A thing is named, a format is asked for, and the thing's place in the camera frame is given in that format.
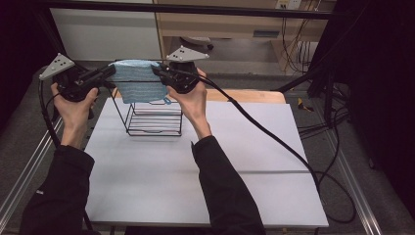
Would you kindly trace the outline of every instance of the black wire rack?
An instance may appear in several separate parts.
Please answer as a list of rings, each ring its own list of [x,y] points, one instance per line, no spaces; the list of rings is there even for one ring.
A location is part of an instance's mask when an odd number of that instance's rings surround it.
[[[116,89],[112,98],[130,136],[181,136],[183,113],[177,102],[131,103],[126,110],[119,108],[117,94]]]

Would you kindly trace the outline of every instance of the white tabletop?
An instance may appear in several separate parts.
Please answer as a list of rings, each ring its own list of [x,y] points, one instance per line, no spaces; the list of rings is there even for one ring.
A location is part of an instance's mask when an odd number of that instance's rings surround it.
[[[117,103],[126,112],[127,106]],[[242,106],[304,156],[289,105]],[[208,102],[207,119],[253,194],[266,227],[328,226],[312,177],[298,159],[231,103]],[[181,137],[131,137],[109,99],[85,150],[95,159],[86,207],[90,219],[110,224],[208,225],[190,148],[197,140],[186,118]]]

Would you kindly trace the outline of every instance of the black sleeve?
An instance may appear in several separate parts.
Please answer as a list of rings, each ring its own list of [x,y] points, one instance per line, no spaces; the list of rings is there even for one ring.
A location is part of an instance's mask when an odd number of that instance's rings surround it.
[[[215,234],[265,234],[258,208],[241,176],[229,162],[216,138],[192,146],[199,179]]]
[[[93,165],[86,153],[60,146],[45,181],[24,209],[20,234],[81,234]]]

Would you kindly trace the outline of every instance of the white cabinet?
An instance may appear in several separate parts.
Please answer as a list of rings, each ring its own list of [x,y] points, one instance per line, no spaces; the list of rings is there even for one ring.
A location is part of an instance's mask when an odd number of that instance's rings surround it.
[[[117,2],[153,3],[152,0]],[[51,9],[51,12],[65,49],[73,60],[161,58],[154,13],[67,9]]]

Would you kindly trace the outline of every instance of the floor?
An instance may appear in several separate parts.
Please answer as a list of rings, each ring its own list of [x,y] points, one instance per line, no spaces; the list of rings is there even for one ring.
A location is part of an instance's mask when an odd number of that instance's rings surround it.
[[[296,79],[301,72],[286,76],[278,67],[278,60],[267,41],[251,41],[244,39],[212,39],[214,48],[209,51],[205,47],[193,47],[201,52],[209,53],[208,61],[197,61],[197,67],[206,71],[210,78],[217,81],[224,88],[249,88],[269,90],[277,88]],[[172,48],[186,42],[176,38]],[[309,99],[306,89],[309,83],[305,82],[285,94],[287,103],[292,106],[293,115],[298,127],[311,126],[322,123],[318,110],[323,106],[323,99]],[[347,87],[338,84],[337,89],[347,94]],[[7,128],[0,133],[0,202],[6,201],[14,183],[19,178],[33,150],[45,133],[41,119],[36,94],[36,84],[32,84],[26,93],[21,105],[15,111]],[[335,101],[336,109],[344,105],[343,101]],[[381,233],[370,233],[363,226],[361,214],[357,214],[349,223],[335,222],[329,219],[330,227],[320,229],[320,234],[415,234],[415,221],[409,216],[403,204],[394,193],[388,180],[379,170],[369,166],[364,148],[356,134],[352,120],[346,119],[339,124],[340,153],[347,160],[357,182],[365,195],[367,204],[375,220],[378,222]],[[315,132],[304,132],[301,135],[302,144],[310,164],[317,170],[324,170],[334,155],[331,136],[333,130],[324,131],[312,136]],[[51,161],[51,151],[45,154],[38,170],[25,193],[20,199],[16,210],[10,215],[7,231],[17,231],[23,207],[36,186],[42,182]],[[336,163],[330,170],[341,185],[347,188],[342,168]],[[339,220],[347,220],[353,213],[352,206],[346,194],[335,183],[325,179],[322,184],[322,203],[327,214]],[[109,234],[109,226],[97,226],[103,234]],[[117,228],[116,234],[122,234],[122,227]],[[276,234],[313,234],[309,229],[276,229],[268,231],[269,235]]]

